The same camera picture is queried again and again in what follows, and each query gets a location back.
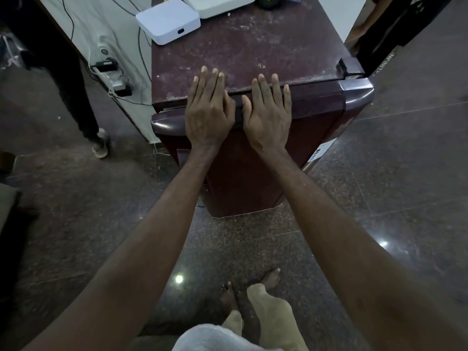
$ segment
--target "white router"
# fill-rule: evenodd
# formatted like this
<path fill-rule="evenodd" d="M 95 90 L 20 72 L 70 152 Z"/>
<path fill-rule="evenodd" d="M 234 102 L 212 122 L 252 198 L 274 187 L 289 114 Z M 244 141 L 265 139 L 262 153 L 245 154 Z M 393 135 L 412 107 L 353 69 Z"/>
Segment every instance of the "white router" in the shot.
<path fill-rule="evenodd" d="M 255 0 L 184 0 L 198 12 L 200 18 L 210 18 L 235 8 L 251 4 Z"/>
<path fill-rule="evenodd" d="M 159 45 L 200 27 L 198 13 L 182 0 L 168 0 L 136 15 L 141 29 Z"/>

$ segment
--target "white shoe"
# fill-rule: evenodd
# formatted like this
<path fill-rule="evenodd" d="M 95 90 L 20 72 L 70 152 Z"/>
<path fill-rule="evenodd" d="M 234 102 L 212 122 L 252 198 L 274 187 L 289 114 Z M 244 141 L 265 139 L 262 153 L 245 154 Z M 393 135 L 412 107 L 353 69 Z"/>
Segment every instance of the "white shoe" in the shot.
<path fill-rule="evenodd" d="M 93 152 L 97 158 L 104 159 L 109 154 L 109 135 L 107 134 L 105 129 L 99 128 L 97 136 L 102 139 L 102 144 L 94 144 Z"/>

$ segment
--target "dark furniture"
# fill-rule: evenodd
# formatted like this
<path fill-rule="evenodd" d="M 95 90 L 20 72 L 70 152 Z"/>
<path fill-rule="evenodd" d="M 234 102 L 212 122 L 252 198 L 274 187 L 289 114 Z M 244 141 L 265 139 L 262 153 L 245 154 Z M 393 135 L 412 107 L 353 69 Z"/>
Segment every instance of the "dark furniture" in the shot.
<path fill-rule="evenodd" d="M 206 65 L 226 75 L 236 100 L 236 124 L 206 176 L 201 196 L 213 217 L 274 208 L 283 195 L 250 148 L 242 130 L 241 95 L 252 79 L 277 73 L 292 94 L 292 124 L 286 149 L 309 170 L 317 148 L 335 139 L 370 102 L 373 87 L 333 28 L 318 0 L 286 2 L 273 11 L 255 4 L 202 20 L 201 28 L 165 46 L 153 43 L 155 134 L 183 165 L 190 150 L 184 105 L 191 80 Z"/>

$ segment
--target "black pants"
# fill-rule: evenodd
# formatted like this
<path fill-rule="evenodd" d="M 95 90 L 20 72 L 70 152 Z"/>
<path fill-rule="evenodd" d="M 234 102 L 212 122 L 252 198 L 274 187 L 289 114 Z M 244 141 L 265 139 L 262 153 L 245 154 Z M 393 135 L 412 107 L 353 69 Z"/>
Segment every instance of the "black pants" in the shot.
<path fill-rule="evenodd" d="M 396 46 L 405 46 L 426 28 L 451 0 L 393 0 L 360 40 L 357 58 L 366 76 L 382 64 Z"/>
<path fill-rule="evenodd" d="M 100 143 L 99 127 L 86 94 L 79 57 L 49 17 L 34 0 L 1 0 L 0 20 L 32 53 L 29 58 L 36 58 L 36 65 L 49 70 L 83 136 Z"/>

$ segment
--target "floor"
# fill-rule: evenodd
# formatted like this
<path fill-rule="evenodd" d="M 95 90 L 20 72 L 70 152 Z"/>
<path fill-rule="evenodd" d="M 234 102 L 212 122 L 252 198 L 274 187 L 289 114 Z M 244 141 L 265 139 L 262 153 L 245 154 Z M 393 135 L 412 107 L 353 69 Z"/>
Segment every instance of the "floor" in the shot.
<path fill-rule="evenodd" d="M 442 14 L 373 79 L 375 101 L 322 157 L 311 176 L 402 264 L 468 304 L 467 0 Z M 18 350 L 79 294 L 177 174 L 105 92 L 86 78 L 98 122 L 112 138 L 97 160 L 43 73 L 0 71 L 0 147 L 17 153 L 21 205 L 33 223 L 0 337 Z M 283 271 L 288 300 L 310 350 L 368 350 L 308 250 L 290 208 L 213 219 L 196 208 L 183 253 L 142 335 L 221 323 L 219 288 L 241 291 L 244 336 L 259 324 L 243 288 Z M 182 275 L 184 281 L 175 283 Z"/>

